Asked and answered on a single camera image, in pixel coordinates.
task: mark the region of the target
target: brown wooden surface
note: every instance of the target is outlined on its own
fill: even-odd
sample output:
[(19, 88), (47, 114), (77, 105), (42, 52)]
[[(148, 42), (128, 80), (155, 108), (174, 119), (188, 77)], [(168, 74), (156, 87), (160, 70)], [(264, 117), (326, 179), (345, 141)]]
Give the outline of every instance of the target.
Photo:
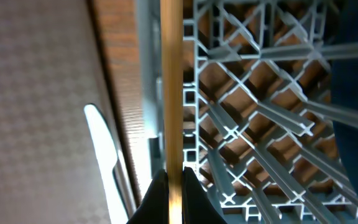
[(121, 126), (122, 144), (132, 171), (137, 202), (147, 190), (134, 163), (142, 161), (144, 124), (142, 117), (142, 83), (140, 79), (139, 48), (135, 25), (134, 0), (95, 0), (99, 38), (103, 45), (104, 61), (110, 76), (113, 105), (117, 124)]
[(181, 223), (183, 168), (182, 0), (161, 0), (162, 78), (164, 93), (165, 158), (169, 185), (169, 223)]

